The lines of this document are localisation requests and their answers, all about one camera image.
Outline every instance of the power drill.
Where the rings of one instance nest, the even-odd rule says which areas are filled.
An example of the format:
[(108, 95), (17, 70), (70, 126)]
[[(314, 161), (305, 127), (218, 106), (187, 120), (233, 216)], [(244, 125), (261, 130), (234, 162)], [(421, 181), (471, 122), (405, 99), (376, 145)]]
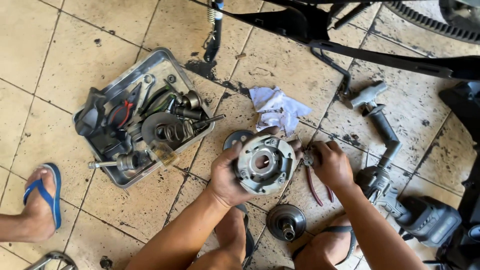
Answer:
[(378, 81), (346, 102), (346, 106), (352, 110), (365, 106), (362, 115), (370, 118), (386, 146), (378, 164), (362, 169), (357, 174), (355, 183), (370, 202), (382, 206), (395, 218), (401, 231), (407, 232), (426, 246), (441, 246), (461, 223), (460, 214), (450, 205), (429, 196), (406, 196), (397, 200), (398, 190), (393, 187), (387, 167), (402, 144), (382, 112), (385, 105), (374, 102), (377, 95), (386, 89), (386, 84)]

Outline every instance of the metal tray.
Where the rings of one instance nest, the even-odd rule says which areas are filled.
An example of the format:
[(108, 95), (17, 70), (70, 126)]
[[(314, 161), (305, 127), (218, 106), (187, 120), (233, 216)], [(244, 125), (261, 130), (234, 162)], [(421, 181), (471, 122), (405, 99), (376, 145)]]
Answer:
[[(179, 92), (187, 93), (189, 90), (195, 90), (193, 84), (190, 82), (187, 75), (178, 64), (177, 60), (173, 57), (172, 53), (166, 48), (156, 48), (146, 58), (138, 61), (134, 66), (122, 73), (102, 90), (102, 92), (109, 99), (108, 103), (105, 105), (106, 111), (110, 111), (114, 105), (125, 99), (128, 96), (128, 93), (133, 90), (137, 82), (142, 80), (145, 73), (153, 74), (156, 78), (156, 84), (150, 90), (150, 94), (164, 85), (163, 79), (169, 74), (173, 74), (177, 77), (177, 81), (173, 84), (173, 86)], [(74, 123), (78, 119), (83, 107), (84, 106), (82, 106), (76, 113), (73, 114), (72, 119)], [(202, 109), (209, 118), (213, 116), (205, 104), (202, 104)], [(174, 149), (175, 153), (180, 154), (183, 150), (199, 141), (201, 138), (205, 137), (208, 133), (212, 132), (214, 124), (215, 123), (211, 123), (197, 136), (182, 142), (177, 149)], [(84, 137), (84, 139), (87, 141), (88, 146), (92, 150), (92, 153), (97, 161), (111, 161), (111, 159), (108, 159), (104, 155), (100, 154), (100, 152), (94, 147), (88, 138)], [(127, 188), (146, 177), (155, 169), (163, 166), (164, 165), (161, 162), (153, 161), (150, 164), (146, 164), (136, 170), (131, 171), (121, 172), (115, 166), (103, 167), (102, 170), (117, 187)]]

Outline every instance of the hand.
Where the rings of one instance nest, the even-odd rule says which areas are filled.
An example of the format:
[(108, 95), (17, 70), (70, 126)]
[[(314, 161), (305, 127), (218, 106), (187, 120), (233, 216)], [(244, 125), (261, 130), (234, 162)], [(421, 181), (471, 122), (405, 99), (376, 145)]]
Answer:
[[(275, 135), (279, 131), (279, 127), (273, 126), (265, 128), (261, 133)], [(301, 151), (301, 142), (293, 140), (289, 142), (295, 151), (296, 159), (301, 159), (303, 153)], [(248, 193), (241, 185), (233, 171), (233, 161), (238, 158), (242, 149), (242, 143), (236, 142), (232, 148), (225, 149), (212, 163), (212, 181), (207, 188), (215, 195), (215, 197), (227, 207), (253, 199), (255, 195)]]
[(347, 155), (336, 142), (316, 141), (312, 146), (313, 170), (322, 183), (334, 192), (355, 183)]

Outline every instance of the dirty cloth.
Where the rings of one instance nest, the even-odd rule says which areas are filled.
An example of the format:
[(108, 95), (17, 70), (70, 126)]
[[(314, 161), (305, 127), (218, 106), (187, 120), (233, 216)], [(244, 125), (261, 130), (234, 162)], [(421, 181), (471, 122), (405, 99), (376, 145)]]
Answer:
[(287, 97), (278, 86), (274, 89), (255, 86), (249, 91), (255, 111), (260, 113), (257, 131), (276, 125), (290, 137), (299, 123), (297, 117), (312, 111), (305, 104)]

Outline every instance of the tiled floor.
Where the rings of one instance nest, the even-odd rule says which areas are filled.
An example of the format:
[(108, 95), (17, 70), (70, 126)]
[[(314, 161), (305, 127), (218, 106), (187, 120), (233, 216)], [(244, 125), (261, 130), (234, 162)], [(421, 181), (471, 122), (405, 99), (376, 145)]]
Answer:
[[(257, 115), (246, 91), (252, 86), (277, 85), (312, 107), (295, 134), (305, 144), (313, 138), (335, 139), (356, 172), (365, 164), (366, 149), (370, 164), (384, 151), (369, 121), (358, 111), (347, 110), (335, 95), (341, 75), (304, 46), (225, 17), (216, 62), (201, 63), (210, 26), (205, 8), (190, 1), (4, 0), (2, 5), (0, 213), (21, 211), (25, 179), (35, 166), (51, 161), (62, 171), (63, 223), (43, 243), (1, 243), (0, 269), (23, 269), (50, 250), (66, 252), (80, 269), (100, 269), (103, 256), (113, 261), (114, 269), (122, 269), (204, 189), (225, 137), (236, 129), (254, 129)], [(438, 16), (432, 14), (438, 10), (436, 1), (412, 5)], [(279, 9), (260, 0), (230, 0), (225, 8), (239, 13)], [(422, 30), (379, 3), (341, 30), (330, 31), (330, 36), (351, 47), (399, 55), (480, 53), (480, 46)], [(71, 113), (84, 103), (89, 87), (106, 86), (159, 46), (169, 48), (190, 70), (188, 77), (212, 111), (225, 113), (228, 119), (184, 151), (178, 169), (154, 172), (125, 192), (99, 171), (87, 169), (92, 155), (75, 133)], [(242, 52), (247, 57), (236, 60)], [(389, 86), (378, 102), (387, 105), (387, 118), (403, 143), (390, 171), (396, 187), (403, 194), (430, 195), (456, 207), (463, 193), (460, 182), (468, 177), (475, 157), (468, 132), (437, 96), (456, 82), (329, 55), (350, 69), (353, 89), (379, 79)], [(316, 177), (314, 184), (319, 196), (326, 198)], [(280, 242), (265, 230), (268, 211), (279, 203), (294, 204), (307, 216), (307, 233), (293, 243)], [(247, 206), (257, 248), (246, 268), (260, 270), (292, 267), (291, 252), (342, 212), (338, 201), (325, 202), (322, 208), (316, 205), (303, 167), (284, 190)], [(422, 259), (432, 258), (432, 249), (415, 240), (408, 244)], [(213, 234), (201, 254), (217, 245)], [(48, 269), (58, 266), (50, 264)], [(338, 268), (368, 269), (368, 264), (357, 254)]]

